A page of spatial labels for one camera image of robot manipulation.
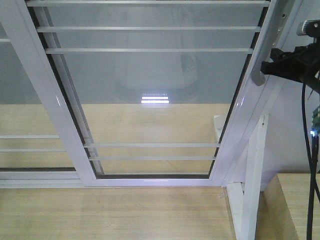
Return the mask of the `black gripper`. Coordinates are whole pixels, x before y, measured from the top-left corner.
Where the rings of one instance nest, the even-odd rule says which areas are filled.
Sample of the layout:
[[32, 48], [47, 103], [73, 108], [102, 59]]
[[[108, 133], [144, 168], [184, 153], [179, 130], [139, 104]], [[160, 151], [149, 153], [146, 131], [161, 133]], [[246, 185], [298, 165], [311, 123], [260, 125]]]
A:
[[309, 87], [320, 85], [320, 80], [316, 78], [316, 73], [320, 71], [319, 43], [297, 46], [293, 52], [273, 48], [270, 58], [272, 62], [261, 63], [263, 74], [305, 83]]

